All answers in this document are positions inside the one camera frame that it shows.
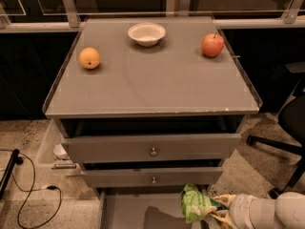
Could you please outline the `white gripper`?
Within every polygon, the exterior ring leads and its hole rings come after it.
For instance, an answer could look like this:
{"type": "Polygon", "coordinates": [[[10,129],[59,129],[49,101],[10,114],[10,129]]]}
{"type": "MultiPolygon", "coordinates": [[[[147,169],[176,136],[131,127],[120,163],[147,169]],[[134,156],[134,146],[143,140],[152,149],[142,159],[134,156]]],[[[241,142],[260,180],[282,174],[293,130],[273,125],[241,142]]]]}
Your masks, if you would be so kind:
{"type": "Polygon", "coordinates": [[[230,209],[206,212],[204,220],[210,229],[262,229],[263,198],[225,194],[213,197],[213,200],[230,209]]]}

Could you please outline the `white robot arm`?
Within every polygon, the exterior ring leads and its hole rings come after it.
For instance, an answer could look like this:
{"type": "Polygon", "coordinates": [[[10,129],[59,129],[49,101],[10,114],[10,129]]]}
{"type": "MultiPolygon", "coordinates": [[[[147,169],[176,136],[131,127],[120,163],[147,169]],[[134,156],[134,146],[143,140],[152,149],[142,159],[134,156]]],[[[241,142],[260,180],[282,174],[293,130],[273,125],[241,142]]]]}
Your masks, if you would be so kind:
{"type": "Polygon", "coordinates": [[[305,229],[305,196],[296,192],[277,198],[221,195],[213,200],[228,210],[220,220],[233,229],[305,229]]]}

